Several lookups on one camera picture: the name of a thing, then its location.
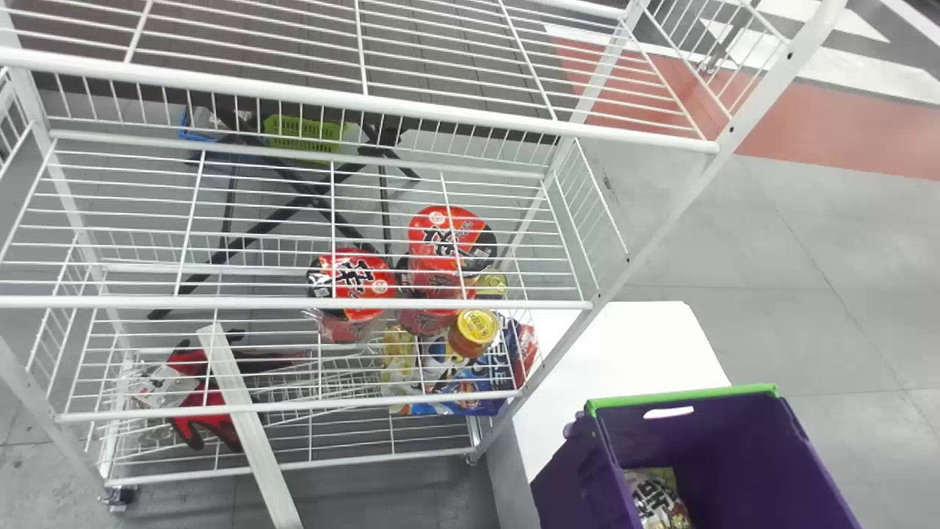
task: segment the blue basket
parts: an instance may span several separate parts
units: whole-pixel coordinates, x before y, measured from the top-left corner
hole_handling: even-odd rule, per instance
[[[180,119],[180,128],[177,130],[177,137],[179,139],[186,139],[189,141],[206,141],[210,143],[215,143],[218,141],[217,138],[211,136],[203,136],[199,133],[192,132],[189,130],[189,108],[186,108],[182,111],[182,118]],[[211,154],[212,159],[222,160],[229,163],[239,163],[239,164],[259,164],[262,163],[262,160],[251,154],[234,154],[230,152],[213,152]]]

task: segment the basket handle hole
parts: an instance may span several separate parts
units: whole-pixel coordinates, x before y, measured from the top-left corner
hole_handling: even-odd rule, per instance
[[[646,420],[650,419],[666,419],[668,417],[679,417],[680,415],[688,415],[689,413],[695,412],[695,407],[692,406],[680,406],[678,408],[657,408],[651,409],[643,414],[643,418]]]

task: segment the cup noodle lid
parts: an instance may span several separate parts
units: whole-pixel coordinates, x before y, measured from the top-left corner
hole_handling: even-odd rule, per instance
[[[493,264],[496,236],[486,221],[458,206],[450,206],[449,216],[447,206],[437,205],[419,211],[408,224],[413,265],[426,270],[456,272],[455,237],[464,276],[476,276]]]
[[[378,255],[360,248],[337,248],[336,266],[332,253],[314,259],[307,271],[306,282],[309,297],[333,297],[334,282],[340,299],[395,297],[395,275],[388,264]],[[343,320],[368,321],[383,310],[327,309],[323,312]]]

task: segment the white wire shelf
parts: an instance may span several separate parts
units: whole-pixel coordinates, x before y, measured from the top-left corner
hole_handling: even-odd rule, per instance
[[[178,128],[146,111],[108,118],[111,100],[138,99],[143,108],[212,99],[218,108],[256,107],[259,114],[305,104],[310,119],[346,108],[356,111],[351,121],[404,121],[406,131],[497,140],[524,136],[535,147],[571,134],[716,152],[623,27],[624,11],[551,4],[44,0],[0,8],[13,23],[0,31],[24,48],[11,51],[8,64],[36,70],[39,87],[62,92],[63,100],[86,101],[47,111],[58,126]],[[611,36],[628,51],[614,56],[560,39],[550,30],[558,27]],[[610,61],[610,73],[592,79]],[[598,83],[603,90],[595,93],[590,87]],[[207,91],[209,85],[225,88]],[[401,114],[389,114],[392,108]],[[434,151],[467,155],[458,150]]]
[[[497,312],[502,329],[485,360],[457,363],[448,363],[431,347],[441,342],[440,336],[394,334],[392,326],[399,323],[394,312],[384,313],[366,339],[354,344],[329,343],[301,311],[173,312],[156,320],[146,313],[123,313],[120,319],[102,309],[47,309],[43,315],[26,369],[59,403],[58,422],[101,424],[256,411],[264,414],[267,426],[276,426],[325,409],[426,403],[448,414],[452,411],[437,404],[481,400],[493,401],[490,409],[496,410],[519,394],[541,364],[527,311]],[[252,395],[247,407],[217,398],[215,381],[222,375],[213,366],[219,360],[206,358],[196,339],[197,329],[213,323],[229,336],[239,377]],[[524,329],[530,333],[521,335]],[[530,353],[512,345],[529,340],[534,344]],[[396,350],[386,351],[387,346]],[[396,355],[396,361],[389,363],[386,353]],[[178,402],[188,397],[187,404],[136,405],[140,387],[135,382],[155,377],[154,370],[164,364],[178,373],[166,379],[161,395]],[[471,369],[472,379],[454,378]]]
[[[281,470],[461,456],[473,450],[465,417],[397,416],[388,408],[327,409],[297,413],[289,421],[261,414]],[[106,469],[105,485],[160,483],[250,474],[242,453],[210,436],[198,451],[163,421],[93,423],[87,449]]]
[[[625,260],[579,145],[543,181],[503,169],[361,157],[352,159],[381,165],[293,163],[271,154],[346,158],[108,139],[58,140],[44,160],[0,252],[0,305],[585,309],[611,264]],[[411,176],[401,172],[409,166]],[[408,298],[397,284],[397,298],[306,296],[311,263],[335,248],[369,248],[394,268],[409,251],[409,222],[430,205],[487,222],[505,299],[473,299],[464,283],[442,287],[454,299]]]
[[[13,91],[9,68],[0,68],[0,180],[29,135],[33,124]]]

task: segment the wire grid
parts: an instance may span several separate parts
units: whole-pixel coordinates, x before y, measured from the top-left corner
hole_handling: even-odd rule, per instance
[[[498,161],[507,167],[540,169],[551,161],[557,136],[456,121],[424,120],[392,112],[377,114],[348,108],[297,104],[292,101],[236,97],[224,92],[169,88],[110,79],[33,71],[44,96],[43,110],[56,128],[96,130],[152,136],[175,134],[217,139],[237,133],[262,145],[283,138],[309,146],[332,147],[344,154],[372,154],[379,146],[394,146],[399,154],[434,155],[457,164]],[[221,120],[188,122],[201,111]],[[311,135],[304,127],[279,123],[266,127],[271,116],[293,116],[308,122],[344,123],[338,138],[324,136],[321,127]]]
[[[643,14],[728,120],[790,43],[748,0],[661,1]]]
[[[139,409],[131,406],[137,392],[134,382],[147,372],[147,368],[165,363],[173,350],[201,351],[196,330],[215,322],[230,336],[241,337],[238,342],[232,341],[231,349],[238,359],[241,377],[257,404],[296,402],[299,408],[311,400],[352,398],[363,399],[363,406],[368,406],[370,397],[403,394],[398,389],[408,390],[406,394],[419,398],[422,393],[434,393],[436,380],[431,377],[439,375],[438,364],[431,361],[440,359],[433,356],[428,346],[442,338],[415,337],[407,344],[386,340],[385,334],[395,330],[393,326],[399,324],[399,315],[393,311],[383,313],[367,339],[359,344],[326,343],[317,324],[300,311],[199,311],[171,313],[163,320],[148,319],[143,313],[139,317],[132,317],[133,312],[126,313],[131,314],[114,320],[105,310],[94,309],[90,320],[82,320],[90,321],[87,327],[74,331],[73,341],[82,340],[81,351],[70,349],[71,354],[67,356],[77,358],[77,363],[62,369],[58,382],[58,386],[69,388],[64,405],[58,409],[64,420],[71,421],[70,415],[79,420],[94,418],[95,414],[110,411],[122,411],[121,416],[133,417],[135,410]],[[512,323],[532,326],[528,311],[498,313],[503,316],[503,329],[511,333],[511,339],[516,343],[520,336],[515,334],[518,329]],[[387,366],[384,348],[388,345],[410,346],[411,354],[398,354],[396,358],[409,359],[408,363],[414,366],[427,363],[428,369]],[[483,388],[481,392],[519,390],[541,365],[537,344],[536,354],[530,361],[517,362],[510,361],[510,353],[501,337],[497,337],[493,347],[491,361],[475,372],[474,380],[485,384],[480,386]],[[162,394],[182,399],[191,393],[201,393],[203,405],[209,404],[209,393],[213,391],[209,382],[217,377],[212,373],[214,362],[212,358],[174,361],[178,370],[182,366],[192,370],[188,371],[190,375],[180,373],[174,375],[174,379],[194,380],[203,384],[202,389]],[[414,375],[380,377],[390,371]],[[462,387],[462,391],[472,392],[473,389]],[[459,393],[462,397],[455,395],[454,400],[467,400],[468,394]],[[307,414],[307,411],[291,409],[266,412],[266,424],[290,423]],[[138,422],[127,427],[143,426]]]
[[[262,414],[262,422],[278,463],[297,468],[369,456],[469,453],[473,448],[463,417],[393,416],[386,407],[306,411],[280,423],[270,423]],[[94,425],[100,437],[89,443],[89,449],[114,447],[113,452],[98,452],[99,466],[109,469],[105,479],[144,480],[167,474],[185,479],[187,473],[233,469],[250,473],[244,454],[232,453],[217,438],[206,438],[204,448],[195,451],[177,442],[168,428],[162,421],[148,424],[139,419]]]
[[[32,122],[13,89],[9,68],[0,68],[0,180],[7,174],[8,162],[26,141]]]
[[[181,287],[195,288],[190,297],[305,297],[315,258],[360,245],[394,267],[408,253],[409,222],[425,207],[439,205],[460,206],[487,221],[509,300],[524,306],[585,298],[572,269],[575,249],[566,246],[552,203],[541,199],[538,178],[419,169],[416,180],[396,168],[346,173],[339,164],[298,164],[290,167],[302,182],[297,184],[284,177],[284,168],[271,165],[288,162],[238,162],[217,154],[57,143],[0,254],[0,289],[96,295],[102,305],[108,303],[105,294],[174,296]],[[292,216],[259,232],[259,222],[278,211]],[[592,222],[613,221],[607,216]],[[64,269],[70,273],[63,277]],[[88,283],[94,288],[59,288]],[[442,289],[467,299],[473,297],[471,287],[468,280]],[[187,298],[179,296],[180,304]],[[354,306],[357,300],[348,301]]]
[[[571,140],[567,154],[549,175],[548,200],[564,218],[572,253],[578,259],[579,272],[586,292],[602,292],[614,284],[629,263],[629,251],[617,224],[613,221],[601,186],[578,139]]]
[[[548,28],[612,35],[618,21],[553,4],[44,0],[5,10],[31,49],[567,120],[604,52]],[[588,117],[695,136],[649,59],[618,59],[606,90],[585,96]]]

